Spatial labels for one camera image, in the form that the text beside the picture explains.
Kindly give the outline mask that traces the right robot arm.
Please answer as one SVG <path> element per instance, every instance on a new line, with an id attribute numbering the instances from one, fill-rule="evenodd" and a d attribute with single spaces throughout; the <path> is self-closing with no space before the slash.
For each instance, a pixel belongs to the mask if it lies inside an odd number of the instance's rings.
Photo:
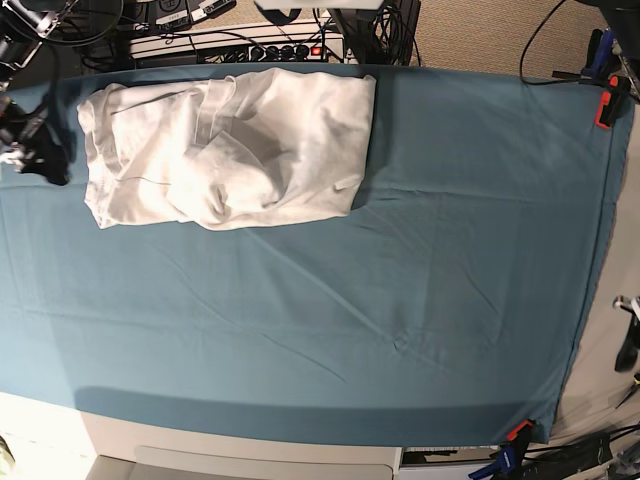
<path id="1" fill-rule="evenodd" d="M 57 106 L 61 78 L 59 52 L 51 35 L 74 6 L 73 1 L 1 3 L 1 161 L 57 186 L 69 182 L 70 160 L 65 146 L 54 139 L 63 134 L 48 123 Z M 7 88 L 43 46 L 50 49 L 53 62 L 49 85 L 38 105 L 26 111 Z"/>

